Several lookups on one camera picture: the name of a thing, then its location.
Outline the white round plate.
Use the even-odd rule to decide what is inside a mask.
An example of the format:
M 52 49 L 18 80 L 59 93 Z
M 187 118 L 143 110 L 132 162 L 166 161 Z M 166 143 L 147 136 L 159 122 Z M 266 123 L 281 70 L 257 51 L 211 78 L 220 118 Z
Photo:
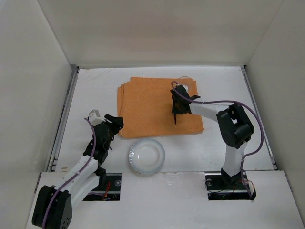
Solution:
M 160 172 L 165 162 L 165 149 L 152 138 L 136 141 L 128 153 L 128 161 L 133 170 L 150 175 Z

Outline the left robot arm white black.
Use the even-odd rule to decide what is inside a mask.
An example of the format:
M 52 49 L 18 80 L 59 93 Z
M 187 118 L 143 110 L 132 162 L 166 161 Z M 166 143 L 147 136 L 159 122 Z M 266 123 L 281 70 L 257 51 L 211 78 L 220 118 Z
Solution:
M 100 117 L 92 110 L 85 118 L 92 131 L 80 160 L 55 185 L 44 185 L 38 192 L 31 223 L 41 229 L 66 229 L 71 223 L 73 209 L 90 192 L 106 185 L 104 163 L 114 137 L 123 129 L 123 118 L 106 114 Z

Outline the aluminium table rail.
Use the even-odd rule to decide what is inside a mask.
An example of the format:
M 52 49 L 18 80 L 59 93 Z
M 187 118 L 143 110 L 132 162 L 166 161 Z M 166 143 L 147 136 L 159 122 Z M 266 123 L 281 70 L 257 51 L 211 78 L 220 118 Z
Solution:
M 60 148 L 62 145 L 65 127 L 66 127 L 68 116 L 69 116 L 72 98 L 73 98 L 74 90 L 75 90 L 76 83 L 77 83 L 79 66 L 77 66 L 75 64 L 71 64 L 70 67 L 71 67 L 71 77 L 70 77 L 69 85 L 67 88 L 67 93 L 65 96 L 64 104 L 62 107 L 61 117 L 59 120 L 59 125 L 57 127 L 56 136 L 55 136 L 52 148 L 51 148 L 51 154 L 47 157 L 47 164 L 44 169 L 45 172 L 55 171 L 56 163 L 57 163 L 58 156 L 60 153 Z
M 259 112 L 259 109 L 258 109 L 256 100 L 255 100 L 255 97 L 254 97 L 252 88 L 251 88 L 251 86 L 250 86 L 250 82 L 249 82 L 249 79 L 248 79 L 248 76 L 247 76 L 247 72 L 246 72 L 246 65 L 241 65 L 240 68 L 241 68 L 241 72 L 242 72 L 242 74 L 243 74 L 244 81 L 245 81 L 245 83 L 246 83 L 248 92 L 249 92 L 249 94 L 250 94 L 252 104 L 253 104 L 253 106 L 254 106 L 254 111 L 256 112 L 256 114 L 257 114 L 257 116 L 258 116 L 258 119 L 259 119 L 259 121 L 260 121 L 260 123 L 262 124 L 262 127 L 263 127 L 263 133 L 264 133 L 264 146 L 266 147 L 266 149 L 267 149 L 267 151 L 268 151 L 268 154 L 269 154 L 271 163 L 272 163 L 272 165 L 273 165 L 273 170 L 278 170 L 278 166 L 277 166 L 277 164 L 276 164 L 276 161 L 275 161 L 273 152 L 272 152 L 272 150 L 271 150 L 271 148 L 270 148 L 270 144 L 269 144 L 269 141 L 268 141 L 268 137 L 266 136 L 266 131 L 265 131 L 265 128 L 264 128 L 264 125 L 263 125 L 263 121 L 262 121 L 262 119 L 261 119 L 260 112 Z

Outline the orange cloth placemat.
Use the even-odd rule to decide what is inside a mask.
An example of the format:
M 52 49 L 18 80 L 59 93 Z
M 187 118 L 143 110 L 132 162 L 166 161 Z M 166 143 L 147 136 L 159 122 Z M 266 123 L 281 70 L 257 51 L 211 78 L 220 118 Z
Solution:
M 123 117 L 123 138 L 200 133 L 199 115 L 184 114 L 174 123 L 170 78 L 131 77 L 117 91 L 117 112 Z

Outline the right aluminium table rail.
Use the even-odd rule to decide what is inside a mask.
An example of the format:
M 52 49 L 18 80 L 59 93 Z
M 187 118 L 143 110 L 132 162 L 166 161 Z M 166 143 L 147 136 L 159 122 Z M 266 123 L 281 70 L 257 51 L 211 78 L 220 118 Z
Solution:
M 253 106 L 254 106 L 254 111 L 256 112 L 256 114 L 257 114 L 257 116 L 258 116 L 258 119 L 259 119 L 259 121 L 260 121 L 260 123 L 262 124 L 262 127 L 263 127 L 263 133 L 264 133 L 264 146 L 266 147 L 266 149 L 267 149 L 267 151 L 268 151 L 268 154 L 269 154 L 271 163 L 272 163 L 272 165 L 273 165 L 273 170 L 278 170 L 278 166 L 277 166 L 277 164 L 276 164 L 276 161 L 275 161 L 273 152 L 272 152 L 272 150 L 271 150 L 271 148 L 270 148 L 270 144 L 269 144 L 269 141 L 268 141 L 268 137 L 266 136 L 266 131 L 265 131 L 265 128 L 264 128 L 264 125 L 263 125 L 263 121 L 262 121 L 262 119 L 261 119 L 260 112 L 259 112 L 259 109 L 258 109 L 256 100 L 255 100 L 255 97 L 254 97 L 252 88 L 251 88 L 251 86 L 250 86 L 250 82 L 249 82 L 249 79 L 248 79 L 248 76 L 247 76 L 247 72 L 246 72 L 246 65 L 241 65 L 240 68 L 241 68 L 241 72 L 242 72 L 242 74 L 243 74 L 244 81 L 245 81 L 245 83 L 246 83 L 248 92 L 249 92 L 249 94 L 250 94 L 252 104 L 253 104 Z

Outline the left aluminium table rail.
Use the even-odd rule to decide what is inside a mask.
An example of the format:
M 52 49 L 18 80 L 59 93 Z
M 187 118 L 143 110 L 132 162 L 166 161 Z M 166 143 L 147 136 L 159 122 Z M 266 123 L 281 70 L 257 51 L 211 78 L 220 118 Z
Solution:
M 72 98 L 73 98 L 74 90 L 75 90 L 76 83 L 77 83 L 79 66 L 77 66 L 75 64 L 71 64 L 70 67 L 71 67 L 71 77 L 70 77 L 69 85 L 67 88 L 67 93 L 65 96 L 64 104 L 62 107 L 61 117 L 59 120 L 59 125 L 57 127 L 56 136 L 55 136 L 52 148 L 51 148 L 51 154 L 47 157 L 47 164 L 44 169 L 45 172 L 55 171 L 56 163 L 57 163 L 58 156 L 60 153 L 60 148 L 62 145 L 65 127 L 66 127 L 68 116 L 69 116 Z

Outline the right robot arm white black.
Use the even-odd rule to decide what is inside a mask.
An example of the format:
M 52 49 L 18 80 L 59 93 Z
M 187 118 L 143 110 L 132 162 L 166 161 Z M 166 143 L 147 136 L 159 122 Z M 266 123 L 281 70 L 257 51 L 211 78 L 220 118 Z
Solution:
M 177 115 L 200 115 L 215 121 L 226 144 L 224 165 L 221 168 L 221 178 L 227 186 L 242 180 L 242 161 L 254 127 L 243 107 L 237 103 L 229 106 L 206 104 L 197 95 L 189 96 L 186 86 L 173 86 L 172 113 Z

